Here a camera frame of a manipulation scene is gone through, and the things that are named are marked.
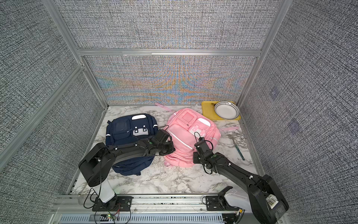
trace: fabric panel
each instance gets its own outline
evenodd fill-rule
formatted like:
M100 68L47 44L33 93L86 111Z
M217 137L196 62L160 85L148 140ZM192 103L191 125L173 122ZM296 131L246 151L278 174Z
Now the fabric panel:
M0 3L0 151L77 63L41 1Z
M280 0L55 0L79 48L260 49Z
M86 56L109 104L237 101L255 57Z
M293 224L358 222L357 12L294 0L241 110Z
M0 173L0 223L45 223L66 193L103 108L83 74ZM14 218L14 211L21 215Z

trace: fork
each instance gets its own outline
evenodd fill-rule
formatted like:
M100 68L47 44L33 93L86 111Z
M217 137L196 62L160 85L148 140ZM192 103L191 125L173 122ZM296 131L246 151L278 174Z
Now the fork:
M227 134L227 136L228 136L229 138L231 138L231 140L234 142L234 146L235 146L236 150L237 150L237 151L238 151L238 153L240 154L240 156L241 156L242 160L244 160L244 161L245 161L244 156L242 155L242 153L240 152L239 147L238 147L238 146L236 145L236 143L235 143L235 138L234 138L234 136L233 136L233 135L231 135L231 134Z

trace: barcode sticker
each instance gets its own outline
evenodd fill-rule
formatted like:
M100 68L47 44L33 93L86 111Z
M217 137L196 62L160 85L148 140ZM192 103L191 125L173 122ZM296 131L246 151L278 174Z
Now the barcode sticker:
M278 204L279 201L277 201L277 198L275 195L270 194L267 198L266 201L268 202L268 205L271 207L271 209L274 208L275 205Z

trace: pink strap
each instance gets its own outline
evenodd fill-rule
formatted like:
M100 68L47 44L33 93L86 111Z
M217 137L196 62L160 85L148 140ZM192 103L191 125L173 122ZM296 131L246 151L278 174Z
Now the pink strap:
M159 104L159 103L155 103L155 105L156 105L156 106L160 106L161 108L163 108L163 109L166 110L166 111L175 112L175 110L172 110L172 109L170 109L169 107L166 107L166 106L161 105L161 104Z
M234 131L234 130L239 130L240 127L236 126L236 127L229 127L229 128L221 128L220 131L223 132L229 132L229 131Z

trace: mounting plate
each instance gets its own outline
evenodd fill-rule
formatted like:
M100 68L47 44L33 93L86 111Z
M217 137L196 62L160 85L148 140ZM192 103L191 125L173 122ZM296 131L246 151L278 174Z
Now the mounting plate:
M102 203L101 200L96 197L96 204L93 206L92 211L118 211L120 206L120 211L129 211L132 205L131 196L118 196L109 200L107 203Z
M219 203L219 196L206 196L206 209L208 211L238 211L240 208L238 207L231 207L223 209Z

